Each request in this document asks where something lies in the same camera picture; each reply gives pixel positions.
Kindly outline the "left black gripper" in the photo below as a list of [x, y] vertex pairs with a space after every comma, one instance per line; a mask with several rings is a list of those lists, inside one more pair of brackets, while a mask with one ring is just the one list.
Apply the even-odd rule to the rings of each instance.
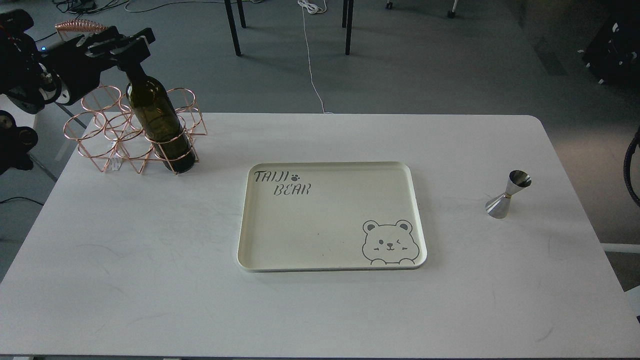
[[59, 92], [55, 102], [74, 104], [98, 88], [102, 72], [110, 68], [117, 67], [123, 72], [139, 68], [150, 57], [149, 44], [155, 40], [150, 27], [126, 36], [116, 26], [110, 26], [92, 35], [77, 35], [48, 46], [42, 50], [42, 64], [55, 76]]

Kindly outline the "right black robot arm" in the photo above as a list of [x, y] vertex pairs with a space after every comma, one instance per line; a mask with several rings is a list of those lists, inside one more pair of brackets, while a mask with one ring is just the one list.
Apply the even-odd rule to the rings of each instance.
[[610, 14], [583, 52], [586, 68], [599, 84], [639, 85], [639, 9]]

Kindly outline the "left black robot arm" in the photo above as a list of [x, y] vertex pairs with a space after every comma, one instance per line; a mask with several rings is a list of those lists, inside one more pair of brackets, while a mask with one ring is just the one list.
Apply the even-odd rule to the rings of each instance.
[[71, 25], [86, 28], [89, 34], [40, 48], [27, 34], [34, 19], [26, 10], [1, 14], [1, 93], [18, 109], [35, 115], [51, 103], [77, 103], [99, 88], [103, 72], [148, 59], [149, 44], [156, 39], [149, 27], [126, 36], [114, 26], [81, 20]]

